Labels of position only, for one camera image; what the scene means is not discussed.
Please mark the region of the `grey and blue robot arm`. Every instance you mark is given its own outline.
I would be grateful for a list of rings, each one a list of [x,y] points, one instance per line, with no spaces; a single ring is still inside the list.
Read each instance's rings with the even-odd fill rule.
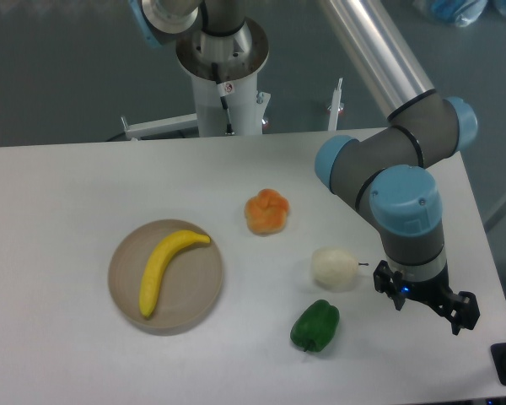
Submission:
[[[194,80],[202,136],[256,135],[267,97],[244,87],[269,53],[263,29],[241,1],[133,1],[144,37],[174,41]],[[378,1],[323,1],[324,12],[388,127],[363,141],[338,135],[315,157],[321,182],[378,232],[386,258],[374,286],[396,309],[407,300],[447,319],[453,333],[475,327],[476,296],[449,287],[439,190],[428,168],[471,143],[474,110],[442,98]]]

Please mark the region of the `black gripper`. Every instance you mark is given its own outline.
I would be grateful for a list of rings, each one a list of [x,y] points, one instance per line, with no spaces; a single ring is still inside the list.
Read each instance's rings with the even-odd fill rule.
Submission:
[[[452,334],[473,330],[479,319],[476,296],[467,291],[458,294],[449,286],[447,262],[433,262],[421,266],[403,266],[382,260],[373,273],[374,289],[385,294],[400,311],[406,300],[431,305],[433,311],[451,325]]]

